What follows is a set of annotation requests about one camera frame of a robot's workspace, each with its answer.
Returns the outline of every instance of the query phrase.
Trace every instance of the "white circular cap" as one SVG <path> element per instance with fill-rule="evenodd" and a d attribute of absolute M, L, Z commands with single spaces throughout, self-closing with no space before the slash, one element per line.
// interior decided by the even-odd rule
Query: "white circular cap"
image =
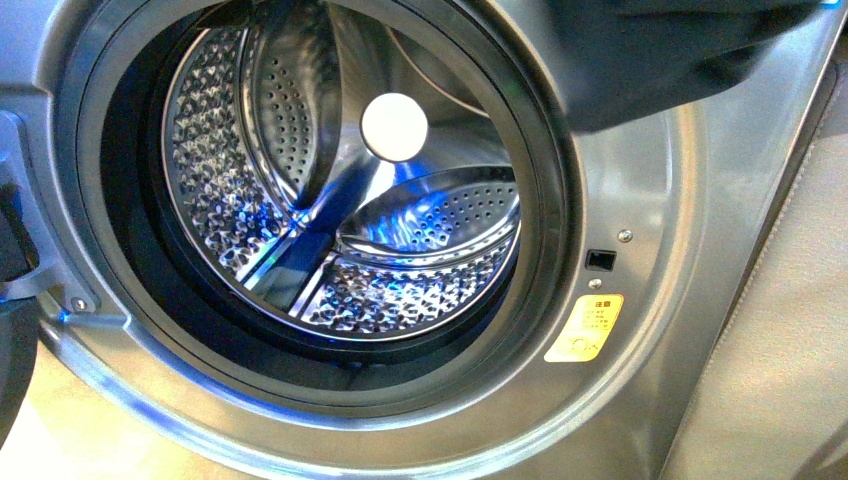
<path fill-rule="evenodd" d="M 372 152 L 392 162 L 414 157 L 427 139 L 427 115 L 400 93 L 375 98 L 362 114 L 362 137 Z"/>

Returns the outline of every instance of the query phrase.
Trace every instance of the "front-loading washing machine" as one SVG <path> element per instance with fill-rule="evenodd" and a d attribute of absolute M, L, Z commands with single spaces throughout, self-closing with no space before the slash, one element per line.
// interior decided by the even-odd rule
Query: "front-loading washing machine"
<path fill-rule="evenodd" d="M 263 477 L 655 477 L 843 10 L 583 3 L 11 2 L 4 398 L 40 335 Z"/>

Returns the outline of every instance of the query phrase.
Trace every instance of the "yellow warning label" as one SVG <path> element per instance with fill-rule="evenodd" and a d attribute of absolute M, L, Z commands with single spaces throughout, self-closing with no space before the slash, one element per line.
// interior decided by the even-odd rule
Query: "yellow warning label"
<path fill-rule="evenodd" d="M 600 353 L 621 306 L 622 295 L 583 295 L 548 353 L 546 362 L 588 362 Z"/>

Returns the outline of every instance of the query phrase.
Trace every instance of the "stainless steel drum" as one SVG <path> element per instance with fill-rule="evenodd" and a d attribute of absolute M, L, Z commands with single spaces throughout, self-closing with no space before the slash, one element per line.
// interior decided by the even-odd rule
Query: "stainless steel drum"
<path fill-rule="evenodd" d="M 519 202 L 485 112 L 375 20 L 315 1 L 255 18 L 202 31 L 166 100 L 170 198 L 208 266 L 260 311 L 342 340 L 411 337 L 487 298 L 507 280 Z M 433 59 L 427 71 L 458 83 Z M 404 112 L 363 129 L 387 93 L 423 130 Z"/>

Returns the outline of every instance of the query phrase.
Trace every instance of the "floor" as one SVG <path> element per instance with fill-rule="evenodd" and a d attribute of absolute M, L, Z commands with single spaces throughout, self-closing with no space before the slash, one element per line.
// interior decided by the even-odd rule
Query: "floor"
<path fill-rule="evenodd" d="M 243 480 L 107 402 L 43 345 L 12 432 L 0 450 L 3 478 Z"/>

